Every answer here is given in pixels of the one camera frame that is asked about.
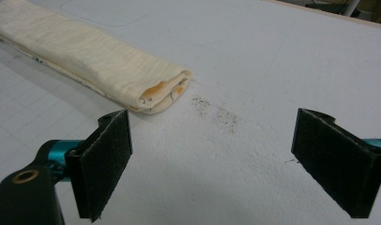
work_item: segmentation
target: wooden edge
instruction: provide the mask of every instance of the wooden edge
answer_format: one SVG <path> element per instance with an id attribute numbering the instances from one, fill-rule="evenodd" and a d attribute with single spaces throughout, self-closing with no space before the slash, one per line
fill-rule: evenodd
<path id="1" fill-rule="evenodd" d="M 349 21 L 349 22 L 353 22 L 353 23 L 359 23 L 359 24 L 368 25 L 368 26 L 371 26 L 371 27 L 375 27 L 375 28 L 381 29 L 381 23 L 367 22 L 367 21 L 363 21 L 363 20 L 359 20 L 359 19 L 355 19 L 355 18 L 351 18 L 351 17 L 345 17 L 345 16 L 342 16 L 342 15 L 333 14 L 333 13 L 329 13 L 329 12 L 325 12 L 325 11 L 321 11 L 321 10 L 316 10 L 316 9 L 312 9 L 312 8 L 308 8 L 308 7 L 301 7 L 301 6 L 297 6 L 297 5 L 293 5 L 293 4 L 289 4 L 289 3 L 279 2 L 279 1 L 276 1 L 276 0 L 263 0 L 263 1 L 275 3 L 275 4 L 278 4 L 278 5 L 282 5 L 282 6 L 286 6 L 286 7 L 290 7 L 290 8 L 298 8 L 298 9 L 301 9 L 301 10 L 306 10 L 306 11 L 318 13 L 318 14 L 321 14 L 321 15 L 329 16 L 329 17 L 334 17 L 334 18 L 341 19 L 341 20 L 344 20 L 344 21 Z"/>

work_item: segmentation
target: fabric fold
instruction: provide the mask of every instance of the fabric fold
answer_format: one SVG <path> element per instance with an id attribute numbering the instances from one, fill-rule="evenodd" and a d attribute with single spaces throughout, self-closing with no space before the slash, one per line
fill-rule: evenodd
<path id="1" fill-rule="evenodd" d="M 191 80 L 183 67 L 27 0 L 0 2 L 0 39 L 137 112 L 164 111 Z"/>

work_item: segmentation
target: white surface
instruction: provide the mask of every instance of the white surface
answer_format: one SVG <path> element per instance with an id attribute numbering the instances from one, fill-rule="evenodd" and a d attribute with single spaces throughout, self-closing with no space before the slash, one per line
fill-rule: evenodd
<path id="1" fill-rule="evenodd" d="M 381 224 L 381 188 L 351 219 L 290 152 L 300 107 L 381 137 L 380 30 L 260 1 L 34 2 L 194 72 L 170 109 L 130 115 L 134 154 L 96 224 Z M 0 179 L 118 109 L 0 42 Z"/>

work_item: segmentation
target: white table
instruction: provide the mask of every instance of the white table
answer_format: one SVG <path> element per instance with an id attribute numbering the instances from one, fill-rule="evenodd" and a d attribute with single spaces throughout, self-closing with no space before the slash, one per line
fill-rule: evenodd
<path id="1" fill-rule="evenodd" d="M 96 224 L 381 224 L 351 219 L 291 154 L 297 109 L 381 137 L 381 30 L 264 1 L 33 0 L 190 68 L 184 95 L 130 114 L 134 154 Z M 0 42 L 0 181 L 121 106 Z M 56 186 L 67 224 L 70 183 Z"/>

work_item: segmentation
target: folded cloth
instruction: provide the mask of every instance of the folded cloth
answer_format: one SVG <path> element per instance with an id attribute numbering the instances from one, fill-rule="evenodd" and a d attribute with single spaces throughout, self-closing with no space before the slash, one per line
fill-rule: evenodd
<path id="1" fill-rule="evenodd" d="M 0 1 L 0 39 L 137 112 L 165 110 L 191 80 L 182 67 L 27 0 Z"/>

